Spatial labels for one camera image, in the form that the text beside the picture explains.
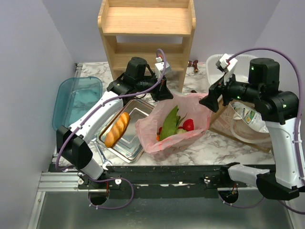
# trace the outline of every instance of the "gray wall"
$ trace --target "gray wall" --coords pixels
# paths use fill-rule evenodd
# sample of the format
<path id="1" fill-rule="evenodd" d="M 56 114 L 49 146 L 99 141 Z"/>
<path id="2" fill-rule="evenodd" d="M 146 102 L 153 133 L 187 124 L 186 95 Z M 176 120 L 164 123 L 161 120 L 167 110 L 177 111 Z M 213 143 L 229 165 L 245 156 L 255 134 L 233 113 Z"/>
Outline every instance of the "gray wall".
<path id="1" fill-rule="evenodd" d="M 25 229 L 55 146 L 51 121 L 74 62 L 41 0 L 0 3 L 0 228 Z"/>
<path id="2" fill-rule="evenodd" d="M 77 62 L 107 60 L 97 28 L 97 15 L 102 0 L 42 1 Z M 190 58 L 205 61 L 215 53 L 236 52 L 253 47 L 278 2 L 279 0 L 194 0 L 197 24 Z"/>
<path id="3" fill-rule="evenodd" d="M 266 46 L 278 49 L 287 54 L 296 63 L 305 86 L 304 78 L 304 55 L 305 55 L 305 32 L 304 32 L 304 0 L 281 0 L 274 11 L 273 16 L 266 25 L 263 33 L 257 40 L 255 46 Z M 289 63 L 283 58 L 270 52 L 255 52 L 259 56 L 272 57 L 281 64 L 280 87 L 298 93 L 295 73 Z M 302 117 L 301 136 L 305 138 L 305 117 Z M 305 194 L 293 201 L 297 209 L 305 211 Z M 305 216 L 299 216 L 305 225 Z"/>

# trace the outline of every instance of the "baguette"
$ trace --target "baguette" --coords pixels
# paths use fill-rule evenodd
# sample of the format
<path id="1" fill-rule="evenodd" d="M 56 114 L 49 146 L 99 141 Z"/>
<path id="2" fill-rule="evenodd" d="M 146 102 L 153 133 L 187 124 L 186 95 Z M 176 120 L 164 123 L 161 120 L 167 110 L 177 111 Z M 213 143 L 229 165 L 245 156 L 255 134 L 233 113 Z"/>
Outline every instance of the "baguette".
<path id="1" fill-rule="evenodd" d="M 129 122 L 129 114 L 123 112 L 116 123 L 112 126 L 105 138 L 105 146 L 110 148 L 122 136 Z"/>

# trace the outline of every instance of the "wooden shelf board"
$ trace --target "wooden shelf board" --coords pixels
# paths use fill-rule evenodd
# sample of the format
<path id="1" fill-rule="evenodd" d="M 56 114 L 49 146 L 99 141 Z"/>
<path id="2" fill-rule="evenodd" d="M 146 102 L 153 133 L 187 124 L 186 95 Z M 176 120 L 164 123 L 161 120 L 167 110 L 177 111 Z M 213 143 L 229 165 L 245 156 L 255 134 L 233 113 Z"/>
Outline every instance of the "wooden shelf board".
<path id="1" fill-rule="evenodd" d="M 154 69 L 156 50 L 158 48 L 162 48 L 165 52 L 166 60 L 170 63 L 173 71 L 182 72 L 184 70 L 181 44 L 118 43 L 112 67 L 114 70 L 125 71 L 128 61 L 137 56 L 144 58 L 150 67 Z"/>
<path id="2" fill-rule="evenodd" d="M 187 8 L 109 7 L 103 34 L 190 36 Z"/>

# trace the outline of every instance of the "metal tray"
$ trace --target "metal tray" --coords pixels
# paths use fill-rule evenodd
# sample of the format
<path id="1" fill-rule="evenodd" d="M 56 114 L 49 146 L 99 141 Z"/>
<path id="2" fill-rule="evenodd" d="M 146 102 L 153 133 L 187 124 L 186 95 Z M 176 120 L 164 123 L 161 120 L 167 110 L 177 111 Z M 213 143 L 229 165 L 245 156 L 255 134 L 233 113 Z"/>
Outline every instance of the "metal tray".
<path id="1" fill-rule="evenodd" d="M 123 109 L 120 110 L 117 115 L 106 125 L 106 127 L 103 128 L 102 132 L 100 133 L 99 140 L 104 144 L 107 133 L 118 120 L 120 114 L 127 112 L 130 116 L 130 120 L 123 136 L 113 147 L 108 149 L 127 163 L 136 162 L 144 150 L 135 131 L 135 123 L 139 119 L 147 117 L 153 108 L 154 106 L 143 100 L 130 100 L 128 104 L 126 104 L 126 106 L 123 107 Z"/>

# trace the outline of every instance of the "white plastic basket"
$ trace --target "white plastic basket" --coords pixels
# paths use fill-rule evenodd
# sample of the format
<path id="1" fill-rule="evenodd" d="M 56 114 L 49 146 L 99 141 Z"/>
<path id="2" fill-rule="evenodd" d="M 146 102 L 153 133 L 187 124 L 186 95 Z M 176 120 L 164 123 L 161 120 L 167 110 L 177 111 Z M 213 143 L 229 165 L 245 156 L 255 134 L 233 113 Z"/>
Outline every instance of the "white plastic basket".
<path id="1" fill-rule="evenodd" d="M 210 85 L 215 83 L 224 75 L 224 73 L 216 68 L 216 62 L 222 57 L 222 55 L 223 54 L 215 54 L 206 60 L 206 74 Z M 250 60 L 255 58 L 257 57 L 246 54 L 238 55 L 236 57 L 238 60 L 236 69 L 234 71 L 236 81 L 248 82 Z"/>

